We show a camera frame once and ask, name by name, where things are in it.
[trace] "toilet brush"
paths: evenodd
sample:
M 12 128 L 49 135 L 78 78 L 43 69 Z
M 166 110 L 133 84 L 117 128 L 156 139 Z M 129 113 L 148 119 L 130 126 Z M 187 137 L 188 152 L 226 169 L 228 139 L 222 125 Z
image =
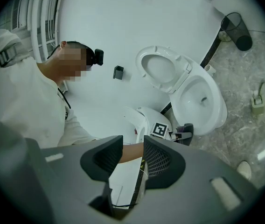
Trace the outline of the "toilet brush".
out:
M 263 84 L 265 84 L 265 80 L 261 81 L 258 93 L 251 97 L 252 113 L 256 115 L 262 114 L 265 111 L 265 99 L 261 95 Z

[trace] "toilet lid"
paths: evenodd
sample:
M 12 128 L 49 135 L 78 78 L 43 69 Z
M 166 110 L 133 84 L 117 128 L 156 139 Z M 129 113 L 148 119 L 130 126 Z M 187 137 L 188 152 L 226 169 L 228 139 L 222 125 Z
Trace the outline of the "toilet lid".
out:
M 146 81 L 166 93 L 174 93 L 191 71 L 183 56 L 162 46 L 142 49 L 137 54 L 136 66 Z

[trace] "black hair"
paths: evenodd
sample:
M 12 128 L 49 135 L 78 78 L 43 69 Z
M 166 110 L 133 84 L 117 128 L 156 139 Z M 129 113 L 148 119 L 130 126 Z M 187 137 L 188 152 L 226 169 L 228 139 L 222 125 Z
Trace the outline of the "black hair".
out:
M 69 44 L 70 46 L 73 46 L 73 44 L 74 44 L 74 46 L 76 48 L 86 49 L 86 65 L 87 65 L 87 67 L 91 67 L 92 65 L 96 64 L 95 54 L 91 48 L 89 48 L 88 46 L 86 46 L 82 43 L 76 42 L 76 41 L 70 41 L 70 42 L 67 42 L 67 44 Z M 60 47 L 60 45 L 55 47 L 55 49 L 52 51 L 52 53 L 50 54 L 48 59 L 55 53 L 55 51 L 57 50 L 58 47 Z

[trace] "white wall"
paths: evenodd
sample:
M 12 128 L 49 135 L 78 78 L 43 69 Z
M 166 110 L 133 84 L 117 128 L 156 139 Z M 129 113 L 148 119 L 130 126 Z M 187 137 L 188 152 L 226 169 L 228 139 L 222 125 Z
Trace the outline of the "white wall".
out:
M 200 63 L 221 16 L 204 0 L 62 0 L 59 41 L 76 40 L 105 52 L 104 65 L 95 65 L 69 89 L 91 104 L 161 111 L 169 98 L 142 80 L 135 67 L 137 53 L 161 45 Z M 112 78 L 116 65 L 124 67 L 122 81 Z

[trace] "toilet brush holder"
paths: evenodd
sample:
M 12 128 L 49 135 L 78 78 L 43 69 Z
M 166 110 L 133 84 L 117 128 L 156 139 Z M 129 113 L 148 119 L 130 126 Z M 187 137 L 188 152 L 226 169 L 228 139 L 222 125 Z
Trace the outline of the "toilet brush holder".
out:
M 256 105 L 254 98 L 251 97 L 252 113 L 255 115 L 263 114 L 265 111 L 265 100 L 261 95 L 260 97 L 261 97 L 261 104 L 259 105 Z

